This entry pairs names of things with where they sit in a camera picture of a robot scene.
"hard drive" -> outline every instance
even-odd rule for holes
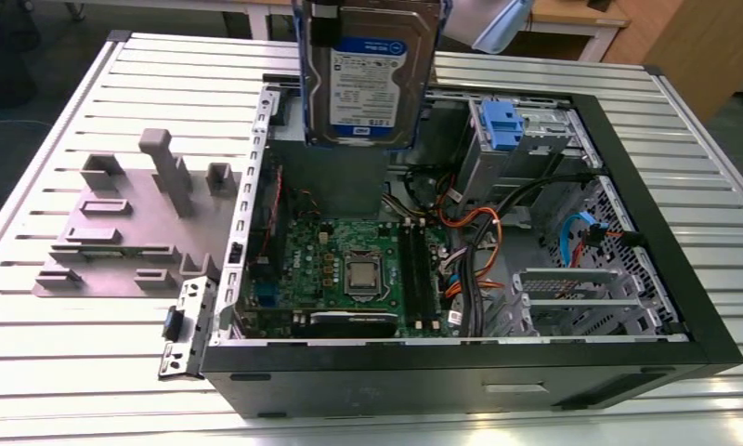
[[[293,0],[307,142],[408,149],[452,0]]]

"motherboard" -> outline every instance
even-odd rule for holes
[[[280,280],[256,279],[244,329],[255,337],[380,330],[393,337],[451,335],[440,301],[447,234],[424,223],[297,219],[289,224]]]

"ram slot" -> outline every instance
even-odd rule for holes
[[[399,269],[403,291],[405,294],[405,321],[409,327],[421,321],[421,304],[416,285],[416,263],[413,252],[415,227],[401,225],[399,227]]]
[[[431,248],[423,226],[413,227],[412,244],[421,321],[424,328],[431,328],[435,321],[433,270],[431,267]]]

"sticker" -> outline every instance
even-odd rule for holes
[[[625,26],[625,22],[621,20],[608,20],[608,19],[599,19],[596,21],[599,25],[616,25],[616,26]]]
[[[460,193],[457,190],[455,190],[455,188],[449,188],[449,190],[447,190],[447,196],[449,198],[452,198],[459,203],[460,203],[460,200],[463,200],[463,193]]]
[[[399,40],[347,37],[331,51],[331,124],[343,136],[388,134],[397,124],[395,72],[408,46]]]
[[[461,325],[463,324],[463,313],[460,311],[449,311],[449,317],[447,318],[449,325]]]
[[[80,254],[88,258],[124,257],[124,253],[120,251],[80,251]]]

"open computer tower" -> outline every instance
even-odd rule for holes
[[[208,379],[252,417],[492,413],[608,407],[743,362],[595,97],[433,88],[411,151],[321,149],[297,79],[267,81],[161,379]],[[459,270],[491,260],[467,299]]]

